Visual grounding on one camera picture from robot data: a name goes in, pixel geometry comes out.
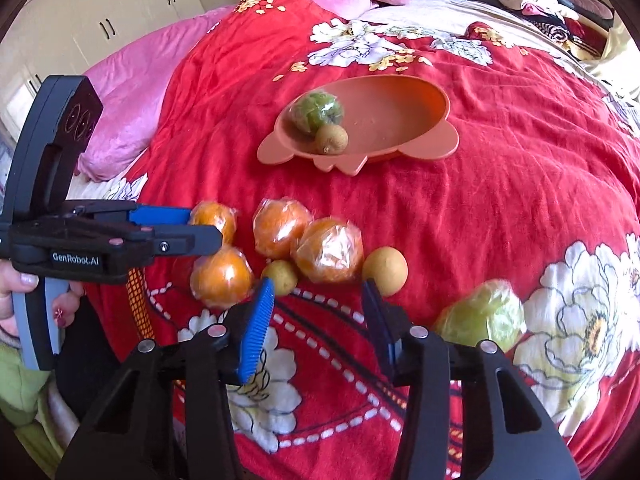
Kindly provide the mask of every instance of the plastic-wrapped green fruit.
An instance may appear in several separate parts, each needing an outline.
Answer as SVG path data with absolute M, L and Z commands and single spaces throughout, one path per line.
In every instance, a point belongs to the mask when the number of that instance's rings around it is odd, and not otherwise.
M 340 124 L 344 111 L 336 96 L 316 90 L 291 105 L 289 116 L 304 134 L 314 136 L 324 124 Z
M 446 308 L 436 320 L 434 332 L 452 343 L 476 346 L 494 341 L 508 352 L 527 331 L 522 302 L 504 280 L 490 280 L 470 296 Z

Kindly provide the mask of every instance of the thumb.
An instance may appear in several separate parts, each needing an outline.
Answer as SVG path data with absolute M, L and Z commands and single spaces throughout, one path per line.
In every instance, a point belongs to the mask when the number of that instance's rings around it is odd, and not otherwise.
M 14 314 L 12 292 L 31 292 L 37 286 L 37 276 L 22 274 L 11 262 L 0 260 L 0 319 L 8 319 Z

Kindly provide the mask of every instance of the screw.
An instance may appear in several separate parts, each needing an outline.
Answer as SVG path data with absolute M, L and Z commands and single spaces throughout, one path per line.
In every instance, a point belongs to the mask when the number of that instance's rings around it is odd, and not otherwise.
M 480 343 L 480 349 L 485 354 L 495 354 L 498 351 L 498 345 L 493 341 L 489 341 L 488 339 L 485 339 Z
M 138 352 L 147 354 L 156 347 L 156 342 L 153 339 L 143 339 L 138 343 Z
M 207 334 L 211 337 L 222 337 L 226 334 L 226 326 L 220 323 L 216 323 L 207 328 Z
M 413 325 L 409 329 L 409 334 L 411 334 L 416 339 L 424 339 L 429 335 L 429 331 L 423 326 Z

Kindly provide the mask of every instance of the hand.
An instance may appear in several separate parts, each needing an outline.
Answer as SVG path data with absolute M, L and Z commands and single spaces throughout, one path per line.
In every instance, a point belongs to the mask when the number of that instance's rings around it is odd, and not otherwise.
M 38 277 L 21 274 L 14 269 L 11 262 L 0 260 L 0 328 L 8 334 L 18 337 L 15 323 L 12 292 L 32 292 L 38 286 Z M 69 292 L 60 294 L 53 300 L 53 316 L 60 328 L 69 326 L 80 307 L 80 298 L 84 296 L 82 284 L 69 282 Z

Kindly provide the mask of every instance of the cabinet handle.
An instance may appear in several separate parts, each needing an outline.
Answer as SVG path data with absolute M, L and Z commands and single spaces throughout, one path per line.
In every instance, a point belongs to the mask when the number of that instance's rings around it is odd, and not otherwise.
M 107 29 L 104 28 L 104 24 L 102 22 L 100 22 L 100 26 L 102 27 L 102 30 L 104 31 L 104 34 L 107 37 L 107 40 L 110 40 L 111 38 L 109 37 L 109 33 L 107 32 Z
M 115 36 L 115 35 L 116 35 L 116 31 L 115 31 L 115 29 L 113 28 L 113 25 L 111 25 L 111 22 L 109 21 L 109 19 L 108 19 L 108 18 L 107 18 L 105 21 L 106 21 L 107 23 L 109 23 L 109 26 L 111 27 L 111 35 L 112 35 L 112 36 Z

